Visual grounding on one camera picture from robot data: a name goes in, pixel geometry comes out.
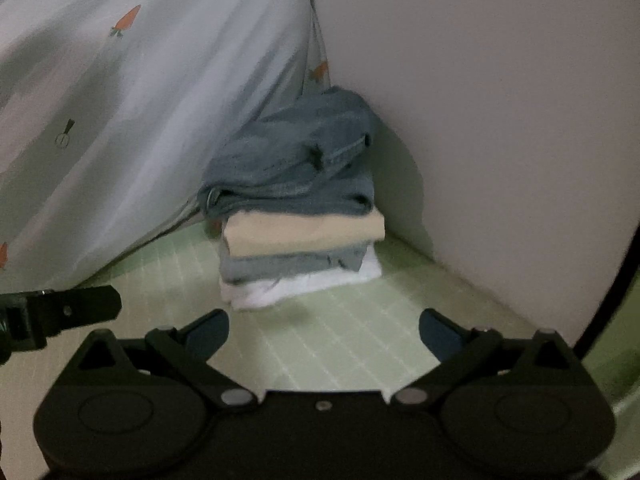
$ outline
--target folded yellow garment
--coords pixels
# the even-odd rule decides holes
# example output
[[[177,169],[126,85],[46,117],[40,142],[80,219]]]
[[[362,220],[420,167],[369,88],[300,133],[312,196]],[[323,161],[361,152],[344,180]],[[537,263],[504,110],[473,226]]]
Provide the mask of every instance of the folded yellow garment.
[[[375,208],[365,216],[241,211],[226,222],[223,236],[235,258],[312,253],[383,240],[385,218]]]

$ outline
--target green fabric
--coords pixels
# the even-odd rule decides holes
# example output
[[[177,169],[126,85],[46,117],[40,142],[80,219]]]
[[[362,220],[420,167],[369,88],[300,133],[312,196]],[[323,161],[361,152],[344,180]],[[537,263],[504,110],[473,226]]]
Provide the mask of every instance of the green fabric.
[[[640,472],[639,329],[640,272],[620,310],[584,359],[616,415],[616,436],[599,467],[610,480]]]

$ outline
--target folded clothing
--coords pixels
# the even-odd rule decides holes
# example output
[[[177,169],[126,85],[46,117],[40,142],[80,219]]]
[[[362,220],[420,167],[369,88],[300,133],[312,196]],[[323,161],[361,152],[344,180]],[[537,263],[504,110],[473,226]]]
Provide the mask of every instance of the folded clothing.
[[[233,258],[327,251],[385,238],[385,218],[240,211],[226,222],[225,240]]]
[[[297,274],[339,267],[358,271],[367,252],[367,243],[316,253],[269,254],[233,258],[223,242],[220,244],[220,276],[226,282],[275,280]]]
[[[354,92],[299,98],[238,131],[216,153],[198,193],[203,213],[240,210],[364,215],[373,182],[364,154],[382,125]]]
[[[222,300],[230,303],[232,308],[238,310],[256,309],[308,292],[340,285],[370,282],[380,276],[382,276],[382,268],[373,245],[370,245],[358,272],[346,269],[329,269],[301,274],[292,278],[260,280],[239,285],[225,283],[220,278],[220,292]]]

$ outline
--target silver bolt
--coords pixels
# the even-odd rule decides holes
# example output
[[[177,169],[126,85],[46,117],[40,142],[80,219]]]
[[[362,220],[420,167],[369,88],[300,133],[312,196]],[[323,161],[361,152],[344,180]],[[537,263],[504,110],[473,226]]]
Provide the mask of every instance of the silver bolt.
[[[328,412],[334,405],[328,400],[318,400],[316,402],[316,410],[319,412]]]
[[[254,396],[244,388],[233,388],[223,392],[220,399],[227,406],[244,406],[254,400]]]
[[[396,393],[396,400],[401,404],[422,404],[429,398],[429,395],[420,388],[405,388]]]

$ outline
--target white wall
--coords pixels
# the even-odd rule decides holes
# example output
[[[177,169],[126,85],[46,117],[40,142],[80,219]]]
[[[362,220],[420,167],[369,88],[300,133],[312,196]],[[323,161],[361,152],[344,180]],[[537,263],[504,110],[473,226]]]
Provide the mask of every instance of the white wall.
[[[573,342],[640,217],[640,0],[315,1],[389,225]]]

